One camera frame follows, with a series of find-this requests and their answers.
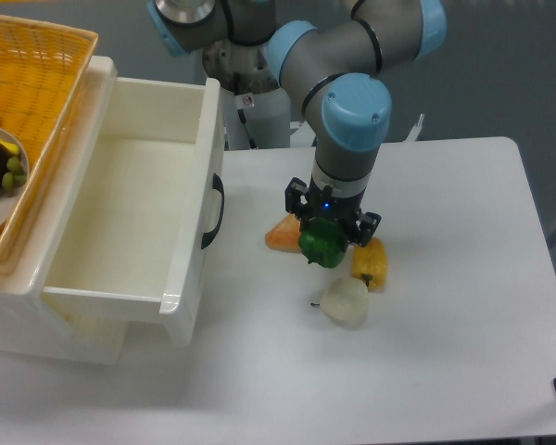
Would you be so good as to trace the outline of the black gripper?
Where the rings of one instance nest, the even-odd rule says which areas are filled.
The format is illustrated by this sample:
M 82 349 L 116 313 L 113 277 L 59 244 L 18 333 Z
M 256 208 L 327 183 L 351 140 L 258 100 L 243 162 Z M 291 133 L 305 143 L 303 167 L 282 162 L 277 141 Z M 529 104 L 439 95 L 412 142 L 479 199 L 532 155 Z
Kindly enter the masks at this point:
M 314 218 L 338 222 L 344 236 L 344 251 L 350 245 L 365 248 L 382 220 L 377 213 L 360 211 L 361 200 L 362 193 L 337 197 L 335 190 L 329 186 L 324 191 L 311 180 L 310 187 L 307 187 L 296 177 L 291 179 L 284 191 L 285 210 L 299 221 L 300 231 L 303 232 Z

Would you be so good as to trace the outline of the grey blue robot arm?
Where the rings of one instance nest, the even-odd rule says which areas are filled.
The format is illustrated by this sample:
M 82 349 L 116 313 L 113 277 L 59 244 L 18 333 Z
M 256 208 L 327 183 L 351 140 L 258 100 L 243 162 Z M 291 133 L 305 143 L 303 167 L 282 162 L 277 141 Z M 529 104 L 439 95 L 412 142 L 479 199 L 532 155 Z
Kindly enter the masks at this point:
M 305 20 L 279 24 L 272 1 L 150 1 L 170 53 L 200 52 L 205 73 L 234 97 L 285 92 L 315 132 L 308 182 L 293 180 L 285 208 L 302 227 L 332 223 L 345 245 L 365 246 L 381 220 L 360 207 L 388 133 L 391 96 L 383 70 L 445 41 L 439 1 L 355 1 L 327 32 Z

